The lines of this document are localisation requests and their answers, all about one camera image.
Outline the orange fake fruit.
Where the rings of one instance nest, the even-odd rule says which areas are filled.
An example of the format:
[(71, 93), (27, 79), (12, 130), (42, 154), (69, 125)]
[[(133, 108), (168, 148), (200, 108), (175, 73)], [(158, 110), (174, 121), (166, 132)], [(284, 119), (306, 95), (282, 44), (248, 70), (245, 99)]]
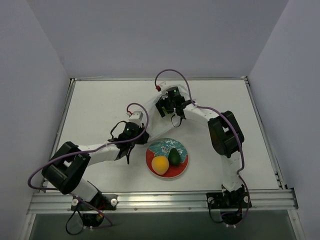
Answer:
[(168, 171), (169, 166), (169, 160), (165, 156), (155, 156), (151, 161), (153, 171), (160, 176)]

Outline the yellow-green fake fruit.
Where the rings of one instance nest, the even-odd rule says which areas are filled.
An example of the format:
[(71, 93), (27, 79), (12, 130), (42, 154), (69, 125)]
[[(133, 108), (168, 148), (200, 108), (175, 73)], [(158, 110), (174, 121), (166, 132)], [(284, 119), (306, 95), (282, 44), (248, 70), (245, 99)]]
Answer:
[(167, 111), (166, 111), (166, 109), (165, 109), (164, 107), (162, 107), (162, 111), (163, 111), (163, 113), (164, 113), (165, 115), (168, 114)]

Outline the dark green fake avocado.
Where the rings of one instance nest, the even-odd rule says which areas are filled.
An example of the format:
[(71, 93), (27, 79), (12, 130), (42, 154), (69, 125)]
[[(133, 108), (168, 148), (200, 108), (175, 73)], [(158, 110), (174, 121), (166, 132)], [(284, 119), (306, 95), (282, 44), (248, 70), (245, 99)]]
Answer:
[(171, 166), (179, 166), (181, 163), (181, 157), (176, 148), (172, 148), (168, 154), (168, 161)]

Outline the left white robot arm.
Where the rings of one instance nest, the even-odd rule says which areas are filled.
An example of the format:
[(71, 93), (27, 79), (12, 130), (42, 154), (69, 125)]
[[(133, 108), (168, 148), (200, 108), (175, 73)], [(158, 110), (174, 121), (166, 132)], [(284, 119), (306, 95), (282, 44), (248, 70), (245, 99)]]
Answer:
[(76, 145), (67, 141), (53, 156), (55, 161), (44, 167), (41, 174), (59, 192), (77, 196), (88, 209), (95, 210), (100, 206), (101, 193), (83, 178), (87, 167), (122, 158), (129, 163), (134, 146), (146, 144), (149, 137), (144, 124), (126, 122), (123, 132), (104, 145)]

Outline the white translucent plastic bag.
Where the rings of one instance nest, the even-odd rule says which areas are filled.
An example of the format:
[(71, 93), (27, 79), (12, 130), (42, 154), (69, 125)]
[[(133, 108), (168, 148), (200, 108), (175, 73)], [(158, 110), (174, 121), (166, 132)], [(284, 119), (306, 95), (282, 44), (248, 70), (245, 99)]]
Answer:
[(160, 91), (154, 95), (150, 100), (143, 104), (143, 107), (147, 110), (149, 121), (146, 128), (146, 132), (149, 134), (148, 143), (155, 141), (156, 139), (163, 136), (166, 132), (173, 129), (171, 117), (172, 113), (161, 117), (159, 111), (156, 108), (156, 103), (165, 94), (165, 91)]

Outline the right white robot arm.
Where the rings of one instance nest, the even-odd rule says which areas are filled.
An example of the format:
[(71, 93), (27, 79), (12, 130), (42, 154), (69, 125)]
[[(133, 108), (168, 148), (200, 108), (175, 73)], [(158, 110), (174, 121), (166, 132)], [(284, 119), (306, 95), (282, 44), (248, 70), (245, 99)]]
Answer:
[(242, 188), (239, 173), (244, 169), (242, 143), (245, 138), (231, 111), (219, 112), (211, 107), (199, 106), (193, 100), (186, 100), (177, 86), (162, 90), (155, 104), (161, 117), (175, 113), (181, 120), (190, 120), (207, 126), (213, 149), (220, 155), (222, 163), (222, 200), (227, 206), (240, 201), (237, 191)]

